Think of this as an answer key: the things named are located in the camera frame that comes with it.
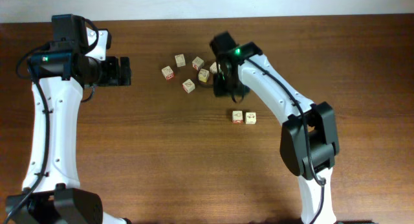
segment table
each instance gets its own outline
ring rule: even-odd
[[[104,21],[107,55],[129,56],[131,87],[99,87],[81,104],[77,167],[82,189],[133,223],[278,223],[300,217],[297,179],[279,155],[281,128],[256,94],[241,104],[181,83],[196,56],[228,30],[254,41],[278,72],[336,111],[341,152],[332,175],[339,220],[414,219],[414,15]],[[50,23],[0,25],[0,218],[30,159],[34,105],[17,60],[52,39]],[[187,66],[176,69],[174,55]],[[174,79],[161,69],[170,65]],[[254,126],[231,123],[255,111]]]

